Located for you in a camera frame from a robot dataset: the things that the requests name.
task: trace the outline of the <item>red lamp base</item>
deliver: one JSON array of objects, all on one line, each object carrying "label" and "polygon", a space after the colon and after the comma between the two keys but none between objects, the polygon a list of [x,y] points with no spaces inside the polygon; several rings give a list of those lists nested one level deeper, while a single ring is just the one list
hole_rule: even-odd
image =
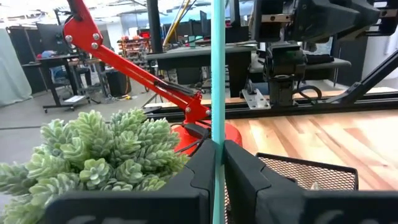
[{"label": "red lamp base", "polygon": [[[185,128],[182,126],[173,128],[173,131],[178,132],[180,134],[180,138],[181,138],[180,144],[178,144],[178,146],[174,149],[174,151],[176,151],[176,152],[180,149],[183,149],[183,148],[189,146],[190,144],[192,144],[198,140],[197,138],[189,135],[187,130],[185,130]],[[241,147],[243,146],[241,133],[238,131],[238,129],[236,129],[234,126],[232,126],[231,124],[228,124],[228,123],[225,124],[225,139],[232,140],[236,144],[239,144]],[[184,151],[184,153],[189,155],[189,154],[191,154],[191,152],[193,152],[193,150],[195,150],[195,148],[196,148],[196,145],[192,146],[190,149],[187,149],[186,151]]]}]

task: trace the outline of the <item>metal bracket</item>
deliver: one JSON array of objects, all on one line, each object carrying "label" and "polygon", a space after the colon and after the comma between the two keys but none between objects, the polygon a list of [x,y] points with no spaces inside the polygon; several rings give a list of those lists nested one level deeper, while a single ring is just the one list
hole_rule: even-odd
[{"label": "metal bracket", "polygon": [[242,94],[250,110],[271,109],[268,100],[264,98],[258,89],[255,90],[255,94],[249,94],[247,90],[242,90]]}]

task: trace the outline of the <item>teal pole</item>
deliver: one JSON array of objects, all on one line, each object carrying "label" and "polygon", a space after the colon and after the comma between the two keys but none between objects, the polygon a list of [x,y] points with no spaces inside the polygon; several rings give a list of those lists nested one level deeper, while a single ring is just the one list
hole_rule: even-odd
[{"label": "teal pole", "polygon": [[213,224],[224,224],[225,140],[225,11],[224,0],[213,0],[211,12],[211,133],[217,143]]}]

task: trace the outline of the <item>screw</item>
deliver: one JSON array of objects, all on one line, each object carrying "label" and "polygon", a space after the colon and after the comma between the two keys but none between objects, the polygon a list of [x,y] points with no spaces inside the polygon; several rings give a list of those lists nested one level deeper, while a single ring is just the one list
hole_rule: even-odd
[{"label": "screw", "polygon": [[91,44],[91,47],[92,47],[93,49],[97,49],[97,48],[98,48],[98,44],[97,44],[97,43],[92,43],[92,44]]},{"label": "screw", "polygon": [[99,34],[93,34],[93,38],[94,38],[94,40],[99,40],[100,39],[100,35]]},{"label": "screw", "polygon": [[67,35],[66,37],[65,37],[65,40],[67,40],[67,42],[72,42],[72,40],[73,40],[73,37],[71,36],[71,35]]}]

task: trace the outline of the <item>yellow cable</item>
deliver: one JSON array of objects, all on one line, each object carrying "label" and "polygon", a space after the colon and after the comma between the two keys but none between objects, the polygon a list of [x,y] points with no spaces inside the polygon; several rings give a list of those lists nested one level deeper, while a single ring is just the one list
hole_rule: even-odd
[{"label": "yellow cable", "polygon": [[190,1],[191,1],[191,0],[188,0],[187,3],[185,3],[184,8],[183,8],[182,11],[180,12],[180,15],[178,16],[178,19],[177,19],[176,23],[173,24],[172,27],[170,28],[171,31],[170,31],[169,35],[166,36],[166,38],[165,38],[164,41],[163,41],[163,47],[166,46],[166,44],[169,42],[170,37],[173,35],[174,30],[175,30],[176,27],[180,24],[180,21],[181,21],[181,19],[182,19],[182,15],[184,14],[185,10],[187,9],[187,7],[188,7]]}]

